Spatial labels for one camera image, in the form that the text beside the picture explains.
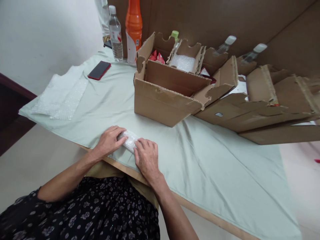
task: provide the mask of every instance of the red snack package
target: red snack package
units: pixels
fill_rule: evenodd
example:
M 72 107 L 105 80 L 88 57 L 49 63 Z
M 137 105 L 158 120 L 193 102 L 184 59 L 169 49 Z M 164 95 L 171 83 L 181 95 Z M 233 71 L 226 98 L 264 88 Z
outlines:
M 154 50 L 154 52 L 150 55 L 149 60 L 151 61 L 157 60 L 157 50 Z
M 164 63 L 164 60 L 163 60 L 163 58 L 162 58 L 162 56 L 161 56 L 160 53 L 158 54 L 157 60 L 158 60 L 159 62 L 161 62 L 162 64 L 165 64 L 165 63 Z

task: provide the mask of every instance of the white wall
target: white wall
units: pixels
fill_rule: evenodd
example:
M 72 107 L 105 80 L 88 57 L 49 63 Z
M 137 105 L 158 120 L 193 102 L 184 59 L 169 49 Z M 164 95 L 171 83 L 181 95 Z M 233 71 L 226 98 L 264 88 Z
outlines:
M 36 95 L 102 47 L 93 0 L 0 0 L 0 72 Z

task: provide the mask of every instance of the floral skirt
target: floral skirt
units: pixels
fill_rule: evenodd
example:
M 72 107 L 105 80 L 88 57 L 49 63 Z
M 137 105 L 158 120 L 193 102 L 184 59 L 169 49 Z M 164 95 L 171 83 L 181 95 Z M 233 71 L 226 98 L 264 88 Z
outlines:
M 158 210 L 126 177 L 85 177 L 61 202 L 38 191 L 0 215 L 0 239 L 160 239 Z

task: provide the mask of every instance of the bottle cap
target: bottle cap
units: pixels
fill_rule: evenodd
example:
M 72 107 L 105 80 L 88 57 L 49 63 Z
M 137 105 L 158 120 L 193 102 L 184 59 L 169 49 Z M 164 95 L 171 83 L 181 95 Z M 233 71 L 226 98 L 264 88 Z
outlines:
M 109 13 L 110 14 L 116 14 L 117 12 L 116 12 L 116 7 L 115 6 L 109 6 Z
M 263 44 L 263 43 L 259 43 L 253 50 L 255 52 L 262 52 L 263 50 L 265 50 L 268 46 Z
M 231 45 L 232 43 L 234 43 L 235 40 L 237 40 L 237 38 L 235 36 L 229 36 L 227 38 L 227 40 L 225 41 L 225 43 L 228 45 Z
M 178 40 L 178 35 L 179 35 L 179 32 L 178 31 L 175 31 L 173 30 L 172 33 L 171 33 L 171 36 L 174 37 L 174 39 L 177 41 Z

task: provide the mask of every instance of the green bottle cap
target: green bottle cap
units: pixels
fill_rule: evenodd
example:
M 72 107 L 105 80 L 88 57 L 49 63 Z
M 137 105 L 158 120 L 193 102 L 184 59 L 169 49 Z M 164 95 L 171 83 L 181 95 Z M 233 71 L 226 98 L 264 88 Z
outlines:
M 177 41 L 178 40 L 178 35 L 179 35 L 179 32 L 178 31 L 175 31 L 173 30 L 172 33 L 171 33 L 171 36 L 174 37 L 174 39 Z

